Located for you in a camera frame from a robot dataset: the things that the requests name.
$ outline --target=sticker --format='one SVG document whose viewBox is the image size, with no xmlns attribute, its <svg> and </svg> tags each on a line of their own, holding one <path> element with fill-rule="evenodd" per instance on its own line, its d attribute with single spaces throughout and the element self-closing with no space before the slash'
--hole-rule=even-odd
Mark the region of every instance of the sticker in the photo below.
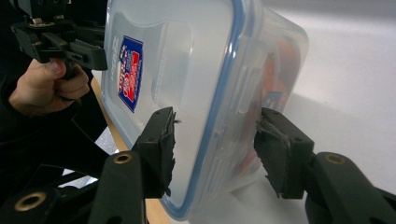
<svg viewBox="0 0 396 224">
<path fill-rule="evenodd" d="M 281 91 L 268 91 L 262 100 L 262 106 L 270 109 L 278 109 L 281 97 Z"/>
<path fill-rule="evenodd" d="M 131 109 L 137 105 L 143 70 L 143 43 L 125 36 L 120 45 L 118 96 Z"/>
</svg>

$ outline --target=white surface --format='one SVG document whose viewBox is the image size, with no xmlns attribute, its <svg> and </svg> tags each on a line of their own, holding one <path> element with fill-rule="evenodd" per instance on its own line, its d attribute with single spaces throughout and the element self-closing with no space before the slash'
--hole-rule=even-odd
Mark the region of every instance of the white surface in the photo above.
<svg viewBox="0 0 396 224">
<path fill-rule="evenodd" d="M 375 186 L 395 194 L 396 2 L 264 2 L 310 39 L 284 114 L 315 141 L 315 152 L 348 156 Z M 308 223 L 304 201 L 277 199 L 264 174 L 183 223 Z"/>
</svg>

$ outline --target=finger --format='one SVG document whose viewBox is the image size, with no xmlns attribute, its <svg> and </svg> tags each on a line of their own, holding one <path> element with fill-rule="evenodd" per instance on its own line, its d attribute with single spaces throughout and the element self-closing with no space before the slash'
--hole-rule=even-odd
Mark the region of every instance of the finger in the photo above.
<svg viewBox="0 0 396 224">
<path fill-rule="evenodd" d="M 90 91 L 88 84 L 75 91 L 58 91 L 58 94 L 63 98 L 64 101 L 74 101 L 81 98 L 83 95 Z"/>
<path fill-rule="evenodd" d="M 87 85 L 89 81 L 87 74 L 79 65 L 74 67 L 74 76 L 69 80 L 57 80 L 54 87 L 55 90 L 58 92 L 73 92 Z"/>
<path fill-rule="evenodd" d="M 53 104 L 55 109 L 53 109 L 53 111 L 63 110 L 75 102 L 75 100 L 69 100 L 67 98 L 62 97 L 61 95 L 58 96 L 59 97 L 54 100 Z"/>
<path fill-rule="evenodd" d="M 66 67 L 60 59 L 51 59 L 49 63 L 32 60 L 25 73 L 26 81 L 37 88 L 46 87 L 54 79 L 64 76 Z"/>
</svg>

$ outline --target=human hand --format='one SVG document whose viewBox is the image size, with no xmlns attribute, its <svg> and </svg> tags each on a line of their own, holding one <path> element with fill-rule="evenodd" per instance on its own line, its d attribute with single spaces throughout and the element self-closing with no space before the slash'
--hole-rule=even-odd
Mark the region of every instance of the human hand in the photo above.
<svg viewBox="0 0 396 224">
<path fill-rule="evenodd" d="M 89 90 L 88 76 L 82 68 L 72 63 L 74 76 L 69 80 L 61 79 L 66 66 L 60 59 L 49 63 L 32 60 L 25 74 L 18 80 L 17 88 L 8 100 L 21 114 L 27 117 L 45 116 L 69 107 L 73 101 Z"/>
</svg>

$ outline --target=transparent plastic container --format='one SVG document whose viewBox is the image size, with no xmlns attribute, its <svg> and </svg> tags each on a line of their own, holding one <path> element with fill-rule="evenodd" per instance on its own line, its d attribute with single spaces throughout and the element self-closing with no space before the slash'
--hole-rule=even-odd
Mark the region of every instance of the transparent plastic container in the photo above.
<svg viewBox="0 0 396 224">
<path fill-rule="evenodd" d="M 262 106 L 283 111 L 307 42 L 260 0 L 108 2 L 102 94 L 123 140 L 132 148 L 160 108 L 180 121 L 162 198 L 172 218 L 255 179 L 256 120 Z"/>
</svg>

